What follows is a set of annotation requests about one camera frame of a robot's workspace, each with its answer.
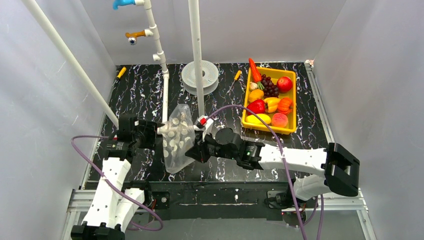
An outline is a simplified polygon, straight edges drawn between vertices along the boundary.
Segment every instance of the water tap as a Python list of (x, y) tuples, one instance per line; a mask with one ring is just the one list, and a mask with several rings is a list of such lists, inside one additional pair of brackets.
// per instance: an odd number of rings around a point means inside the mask
[(146, 33), (145, 31), (139, 31), (139, 32), (133, 32), (133, 33), (125, 33), (125, 37), (128, 38), (128, 42), (131, 45), (136, 45), (137, 44), (137, 38), (138, 37), (145, 37)]
[(136, 5), (136, 0), (115, 0), (113, 2), (113, 9), (118, 10), (118, 6)]

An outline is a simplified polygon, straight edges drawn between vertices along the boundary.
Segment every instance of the screwdriver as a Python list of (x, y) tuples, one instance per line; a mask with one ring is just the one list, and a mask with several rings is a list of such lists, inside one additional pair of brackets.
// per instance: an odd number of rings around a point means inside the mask
[(242, 71), (238, 70), (238, 72), (235, 74), (234, 81), (232, 82), (231, 86), (229, 87), (229, 89), (226, 93), (228, 93), (231, 90), (231, 88), (233, 87), (234, 83), (239, 80), (240, 74), (242, 74)]

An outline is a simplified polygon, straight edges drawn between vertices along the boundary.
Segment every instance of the mango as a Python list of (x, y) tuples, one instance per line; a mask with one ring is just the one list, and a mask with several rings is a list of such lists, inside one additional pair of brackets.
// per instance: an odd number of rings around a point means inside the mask
[[(270, 116), (268, 116), (268, 115), (266, 115), (266, 114), (264, 114), (264, 113), (260, 113), (260, 114), (257, 114), (259, 117), (260, 117), (260, 119), (262, 119), (266, 124), (270, 124), (271, 123), (271, 118), (270, 118)], [(250, 116), (247, 116), (246, 117), (246, 122), (248, 122), (248, 123), (251, 123), (251, 124), (262, 124), (262, 125), (264, 125), (259, 119), (257, 119), (256, 117), (255, 117), (255, 115), (250, 115)]]

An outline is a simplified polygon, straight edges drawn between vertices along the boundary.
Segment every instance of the peach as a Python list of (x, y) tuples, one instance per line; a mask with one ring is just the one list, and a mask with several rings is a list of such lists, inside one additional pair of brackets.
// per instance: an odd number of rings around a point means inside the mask
[(289, 119), (282, 113), (275, 113), (274, 116), (272, 116), (271, 124), (274, 127), (285, 128), (289, 124)]

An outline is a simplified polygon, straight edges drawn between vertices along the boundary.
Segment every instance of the vertical white pole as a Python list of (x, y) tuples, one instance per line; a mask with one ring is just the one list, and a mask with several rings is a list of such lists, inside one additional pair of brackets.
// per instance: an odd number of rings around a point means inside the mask
[(202, 115), (205, 115), (205, 100), (203, 95), (202, 46), (200, 42), (199, 0), (188, 0), (188, 11), (190, 13), (191, 43), (193, 45), (197, 105), (200, 117)]
[(112, 121), (112, 123), (118, 128), (118, 118), (109, 107), (108, 103), (103, 99), (100, 92), (97, 90), (96, 86), (94, 86), (93, 82), (90, 80), (87, 73), (84, 71), (83, 67), (81, 67), (78, 60), (72, 54), (71, 50), (68, 48), (64, 40), (61, 38), (59, 33), (56, 31), (55, 27), (49, 21), (47, 16), (44, 14), (43, 10), (37, 4), (35, 0), (22, 0), (23, 4), (25, 4), (26, 8), (31, 12), (32, 16), (38, 22), (38, 24), (42, 27), (44, 32), (50, 38), (50, 40), (54, 43), (56, 48), (62, 53), (65, 57), (66, 61), (75, 69), (76, 73), (79, 75), (79, 79), (85, 85), (87, 90), (93, 95), (94, 99), (100, 104), (103, 111)]

